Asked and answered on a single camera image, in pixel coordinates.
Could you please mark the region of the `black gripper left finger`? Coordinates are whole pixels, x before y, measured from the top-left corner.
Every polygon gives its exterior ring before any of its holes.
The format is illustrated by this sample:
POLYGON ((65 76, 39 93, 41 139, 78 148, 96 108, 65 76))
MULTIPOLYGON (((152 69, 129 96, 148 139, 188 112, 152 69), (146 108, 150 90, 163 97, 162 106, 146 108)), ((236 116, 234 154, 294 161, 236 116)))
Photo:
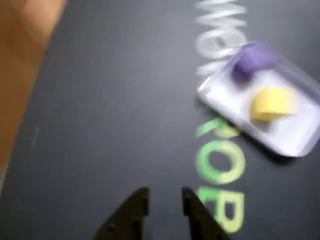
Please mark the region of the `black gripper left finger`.
POLYGON ((144 218, 149 215, 150 190, 135 190, 110 215, 94 235, 95 240, 142 240, 144 218))

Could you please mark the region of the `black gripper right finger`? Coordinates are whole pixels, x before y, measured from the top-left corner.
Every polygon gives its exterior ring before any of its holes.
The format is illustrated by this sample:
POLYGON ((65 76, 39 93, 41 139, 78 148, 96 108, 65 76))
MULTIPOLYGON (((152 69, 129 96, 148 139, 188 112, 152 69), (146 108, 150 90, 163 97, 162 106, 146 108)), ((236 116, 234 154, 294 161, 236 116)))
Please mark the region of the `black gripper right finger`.
POLYGON ((183 187, 181 195, 191 240, 231 239, 190 187, 183 187))

